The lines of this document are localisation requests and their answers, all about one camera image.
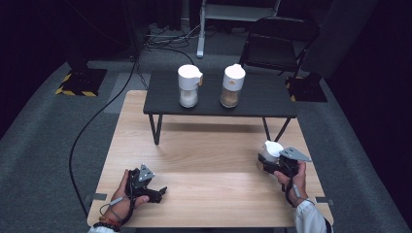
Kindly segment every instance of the black cable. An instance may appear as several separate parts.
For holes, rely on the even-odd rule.
[[[172,49],[167,49],[167,48],[157,48],[157,47],[148,47],[148,49],[149,50],[151,50],[151,49],[157,49],[157,50],[172,50]],[[172,50],[172,51],[176,51],[176,52],[179,52],[179,53],[181,53],[181,54],[183,54],[183,55],[185,55],[189,60],[190,60],[190,62],[191,62],[191,64],[192,65],[194,65],[194,62],[193,62],[193,60],[187,55],[187,54],[185,54],[184,52],[182,52],[182,51],[179,51],[179,50]]]
[[[100,209],[99,209],[100,215],[102,215],[102,216],[104,215],[102,210],[103,210],[104,207],[107,207],[107,206],[110,206],[110,203],[105,204],[105,205],[100,207]]]
[[[197,25],[194,29],[192,29],[189,33],[186,33],[184,29],[182,28],[183,35],[180,36],[169,36],[168,39],[159,39],[157,40],[156,37],[159,37],[160,34],[164,33],[166,30],[163,29],[162,32],[157,33],[154,35],[153,38],[149,39],[147,43],[145,44],[146,46],[152,46],[152,47],[157,47],[157,48],[165,48],[165,47],[170,47],[170,48],[185,48],[190,45],[189,40],[192,39],[192,35],[199,33],[198,32],[198,27],[200,26]]]
[[[148,90],[149,86],[146,84],[146,80],[143,77],[142,72],[140,72],[140,64],[137,66],[136,68],[136,73],[137,75],[140,77],[140,82],[142,83],[142,85],[145,87],[146,90]]]
[[[155,29],[160,30],[160,32],[153,32],[153,30],[155,30]],[[169,26],[165,26],[165,27],[163,27],[163,28],[158,28],[158,27],[156,27],[156,28],[149,28],[150,35],[148,35],[148,36],[152,36],[152,34],[154,34],[155,36],[158,36],[158,35],[161,35],[161,34],[163,34],[164,32],[166,32],[166,31],[168,31],[168,30],[169,30]]]
[[[138,51],[138,46],[136,44],[136,38],[135,38],[134,30],[133,30],[133,23],[131,22],[130,9],[128,9],[128,7],[129,6],[124,6],[124,5],[122,6],[123,14],[124,14],[124,21],[126,22],[126,27],[127,27],[127,31],[129,33],[129,36],[131,35],[133,48],[134,48],[134,50],[136,52],[136,55],[137,55],[137,54],[139,54],[139,51]]]
[[[101,108],[101,109],[87,122],[87,124],[86,124],[86,125],[82,128],[82,130],[79,132],[79,134],[78,134],[78,136],[76,137],[76,140],[75,140],[75,142],[73,143],[73,146],[72,146],[72,148],[71,148],[71,150],[70,150],[70,156],[69,156],[70,179],[71,179],[71,181],[72,181],[73,187],[75,188],[76,195],[77,195],[77,197],[78,197],[78,199],[79,199],[79,202],[80,202],[80,204],[81,204],[81,206],[82,206],[82,209],[83,209],[83,212],[84,212],[86,218],[87,218],[87,216],[88,216],[88,212],[87,212],[87,210],[86,210],[85,203],[83,202],[82,197],[80,196],[80,192],[79,192],[79,190],[78,190],[78,188],[77,188],[76,181],[75,181],[74,176],[73,176],[73,170],[72,170],[73,153],[74,153],[76,144],[78,143],[80,137],[82,136],[82,134],[83,134],[83,132],[86,130],[86,128],[91,124],[91,122],[92,122],[104,109],[106,109],[110,104],[112,104],[113,101],[115,101],[115,100],[121,95],[121,93],[126,89],[128,83],[130,82],[131,77],[132,77],[132,75],[133,75],[133,71],[134,71],[134,68],[135,68],[135,66],[136,66],[137,61],[138,61],[138,59],[136,59],[136,60],[134,61],[133,67],[132,67],[132,69],[131,69],[131,71],[130,71],[130,75],[129,75],[128,79],[127,79],[127,82],[125,83],[125,85],[123,86],[123,88],[121,89],[121,91],[120,91],[111,101],[109,101],[105,106],[103,106],[103,108]]]
[[[285,189],[285,198],[289,202],[289,204],[291,204],[291,206],[295,207],[295,205],[293,204],[291,198],[289,198],[289,193],[291,192],[291,189],[293,187],[293,177],[296,174],[294,173],[294,170],[288,165],[287,162],[283,161],[282,159],[280,159],[279,161],[284,164],[284,166],[288,169],[289,174],[290,174],[289,183],[288,183],[288,185],[286,186],[286,189]]]

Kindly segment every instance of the hand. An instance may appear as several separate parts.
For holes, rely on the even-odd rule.
[[[303,161],[297,161],[297,174],[293,177],[293,183],[296,185],[297,190],[300,193],[300,197],[296,196],[293,188],[289,192],[289,198],[293,202],[293,204],[297,207],[301,202],[303,202],[306,198],[308,198],[308,194],[306,193],[306,163]],[[280,184],[284,186],[288,186],[290,178],[287,177],[285,174],[275,171],[275,177],[278,179]]]
[[[124,171],[123,178],[121,179],[119,188],[113,194],[111,201],[114,201],[120,197],[123,197],[123,198],[121,199],[121,201],[119,201],[115,205],[110,206],[108,210],[106,211],[106,213],[103,215],[103,217],[108,218],[110,220],[118,221],[118,222],[121,222],[127,217],[127,214],[130,209],[130,199],[126,196],[126,193],[125,193],[127,179],[128,179],[128,170],[126,169]],[[136,199],[134,208],[136,209],[138,206],[148,201],[149,201],[149,196],[140,196]],[[105,220],[105,219],[100,220],[100,221],[111,223],[109,222],[109,220]]]

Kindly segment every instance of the cup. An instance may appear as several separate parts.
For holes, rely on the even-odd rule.
[[[245,76],[246,72],[239,64],[234,64],[224,69],[221,94],[221,103],[223,106],[233,108],[238,104]]]
[[[261,155],[269,162],[277,163],[280,157],[280,151],[284,148],[276,142],[266,141],[263,144]]]
[[[197,104],[197,91],[202,85],[203,74],[194,65],[183,65],[178,70],[179,74],[179,103],[185,108]]]

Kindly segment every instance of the wooden table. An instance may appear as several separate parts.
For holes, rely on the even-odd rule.
[[[135,210],[128,227],[290,227],[293,208],[274,176],[256,164],[266,141],[259,118],[229,116],[169,116],[163,121],[162,144],[154,145],[151,126],[143,114],[146,91],[129,91],[110,146],[87,223],[100,216],[101,206],[119,186],[124,169],[146,164],[156,176],[149,188],[168,186],[160,204]],[[270,118],[279,130],[283,121]],[[310,156],[296,119],[279,141]],[[307,164],[307,192],[323,197],[313,163]],[[330,223],[326,203],[318,208]]]

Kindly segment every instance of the cable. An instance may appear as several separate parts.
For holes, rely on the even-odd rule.
[[[294,173],[293,168],[291,168],[291,167],[288,165],[287,162],[283,161],[282,159],[280,159],[279,161],[282,162],[282,163],[285,165],[285,167],[289,170],[290,179],[289,179],[289,183],[288,183],[288,185],[287,185],[287,187],[286,187],[286,189],[285,189],[285,198],[286,198],[286,200],[289,202],[289,204],[291,204],[291,206],[295,207],[295,205],[293,204],[291,198],[289,198],[289,193],[291,192],[291,189],[293,188],[293,185],[294,185],[294,183],[293,183],[293,177],[294,177],[296,174]]]
[[[163,34],[164,32],[166,32],[167,30],[169,30],[169,26],[165,26],[163,28],[158,28],[157,26],[154,28],[150,28],[152,25],[155,25],[156,23],[152,23],[149,25],[149,31],[152,33],[152,30],[160,30],[160,32],[153,32],[154,35],[146,35],[146,36],[159,36],[161,34]]]
[[[164,36],[160,35],[164,33],[166,30],[163,29],[162,32],[157,33],[155,35],[149,34],[146,35],[147,37],[153,37],[148,42],[145,44],[147,46],[153,46],[153,47],[170,47],[170,48],[184,48],[189,46],[189,39],[196,38],[197,36],[192,36],[193,32],[197,31],[198,27],[200,24],[195,26],[189,33],[185,33],[185,31],[182,28],[182,31],[184,32],[184,35],[182,36]],[[156,38],[168,38],[168,39],[161,39],[161,40],[156,40]],[[184,43],[183,46],[172,46],[176,44],[182,44]]]
[[[100,209],[99,209],[100,215],[103,216],[103,211],[102,211],[102,210],[103,210],[103,208],[105,208],[105,207],[107,207],[107,206],[110,206],[110,203],[105,204],[105,205],[103,205],[103,206],[100,207]]]
[[[172,50],[172,49],[167,49],[167,48],[157,48],[157,47],[152,47],[152,48],[149,48],[148,47],[148,49],[150,50],[150,49],[157,49],[157,50]],[[194,65],[194,63],[193,63],[193,60],[187,55],[187,54],[185,54],[184,52],[182,52],[182,51],[179,51],[179,50],[172,50],[172,51],[176,51],[176,52],[179,52],[179,53],[181,53],[181,54],[183,54],[183,55],[185,55],[189,60],[190,60],[190,62],[191,62],[191,64],[192,65]]]
[[[81,206],[82,206],[82,209],[83,209],[83,212],[84,212],[86,218],[87,218],[87,216],[88,216],[88,212],[87,212],[87,210],[86,210],[85,203],[83,202],[82,197],[80,196],[80,192],[79,192],[79,190],[78,190],[78,188],[77,188],[76,181],[75,181],[74,176],[73,176],[73,170],[72,170],[73,153],[74,153],[76,144],[78,143],[78,141],[79,141],[80,137],[82,136],[82,134],[85,132],[86,128],[91,124],[91,122],[92,122],[104,109],[106,109],[110,104],[112,104],[113,101],[115,101],[115,100],[121,95],[121,93],[126,89],[128,83],[130,82],[131,77],[132,77],[132,75],[133,75],[133,71],[134,71],[134,68],[135,68],[135,66],[136,66],[136,64],[137,64],[137,61],[138,61],[138,59],[136,59],[136,60],[134,61],[133,67],[132,67],[132,69],[131,69],[131,71],[130,71],[130,75],[129,75],[128,79],[127,79],[127,82],[125,83],[125,85],[123,86],[123,88],[121,89],[121,91],[120,91],[111,101],[109,101],[105,106],[103,106],[103,108],[101,108],[101,109],[87,122],[87,124],[86,124],[86,125],[82,128],[82,130],[79,132],[79,134],[78,134],[78,136],[76,137],[76,140],[75,140],[75,142],[73,143],[73,146],[72,146],[72,148],[71,148],[71,150],[70,150],[70,156],[69,156],[70,179],[71,179],[71,181],[72,181],[73,187],[75,188],[76,195],[77,195],[77,197],[78,197],[78,199],[79,199],[79,202],[80,202],[80,204],[81,204]]]
[[[146,90],[148,90],[149,86],[146,84],[146,80],[143,77],[142,72],[140,72],[140,64],[138,65],[137,69],[136,69],[136,73],[137,75],[140,77],[140,82],[142,83],[142,85],[145,87]]]

